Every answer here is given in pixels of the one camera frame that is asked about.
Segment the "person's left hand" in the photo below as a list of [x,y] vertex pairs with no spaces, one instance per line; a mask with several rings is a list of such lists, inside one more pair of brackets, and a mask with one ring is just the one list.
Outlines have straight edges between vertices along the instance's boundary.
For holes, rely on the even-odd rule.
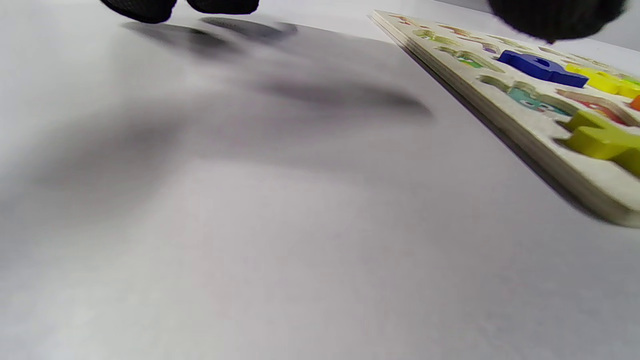
[[[114,13],[144,24],[167,22],[176,0],[103,0]],[[626,12],[626,0],[489,0],[494,16],[521,34],[553,44],[588,38]]]

